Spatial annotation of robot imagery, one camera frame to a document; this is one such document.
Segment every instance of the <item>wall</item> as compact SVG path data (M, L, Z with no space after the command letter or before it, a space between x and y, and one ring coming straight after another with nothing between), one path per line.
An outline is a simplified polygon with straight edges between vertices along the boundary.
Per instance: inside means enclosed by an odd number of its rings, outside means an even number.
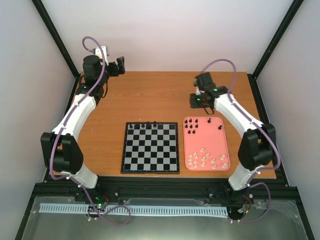
M74 79L30 0L1 1L0 23L0 233L11 240L44 177L41 134L62 118Z
M258 78L291 186L320 239L320 1L304 1Z
M128 71L200 71L227 58L252 73L292 0L43 0L77 69L79 39L108 45ZM218 71L230 71L218 63Z

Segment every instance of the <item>wooden tabletop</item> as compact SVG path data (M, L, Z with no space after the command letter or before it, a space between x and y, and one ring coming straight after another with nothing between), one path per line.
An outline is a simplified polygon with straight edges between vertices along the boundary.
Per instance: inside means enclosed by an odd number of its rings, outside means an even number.
M192 109L189 96L198 72L126 72L108 81L108 93L85 122L78 138L85 165L100 176L228 178L235 171L241 138L219 112L224 123L231 166L227 171L190 171L185 166L183 119L204 117L203 109ZM212 72L217 86L229 86L232 72ZM232 93L237 101L259 119L245 72L238 72ZM180 174L121 174L126 122L177 122ZM276 178L273 170L262 171L260 178Z

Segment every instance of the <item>table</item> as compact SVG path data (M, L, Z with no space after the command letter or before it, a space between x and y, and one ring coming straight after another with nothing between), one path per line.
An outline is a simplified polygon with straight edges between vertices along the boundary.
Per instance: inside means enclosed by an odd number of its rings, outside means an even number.
M192 109L189 104L195 92L193 82L199 72L126 72L108 80L108 93L85 122L78 144L85 165L100 176L228 178L235 171L241 137L219 112L229 150L230 169L227 171L190 171L185 166L183 119L204 117L203 109ZM232 72L211 72L217 86L229 87ZM258 111L245 72L238 72L232 93L237 101L255 118ZM177 122L180 174L121 174L126 122ZM273 170L262 171L259 178L276 178Z

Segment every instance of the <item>gray floor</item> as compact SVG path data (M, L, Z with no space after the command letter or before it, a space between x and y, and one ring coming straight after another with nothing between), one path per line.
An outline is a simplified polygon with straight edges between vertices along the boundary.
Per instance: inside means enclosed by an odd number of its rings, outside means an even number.
M253 223L233 223L213 217L141 217L120 227L102 220L88 221L79 214L31 214L24 232L24 240L305 240L305 230L294 211L272 209L263 219ZM250 209L244 219L252 219L264 212ZM110 221L122 222L125 216L109 216Z

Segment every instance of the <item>pink tray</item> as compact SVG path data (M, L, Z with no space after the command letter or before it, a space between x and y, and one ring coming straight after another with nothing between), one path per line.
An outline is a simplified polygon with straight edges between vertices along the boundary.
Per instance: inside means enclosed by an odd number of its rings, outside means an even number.
M226 171L230 168L224 122L220 117L186 117L183 119L183 136L184 159L187 169L191 171Z

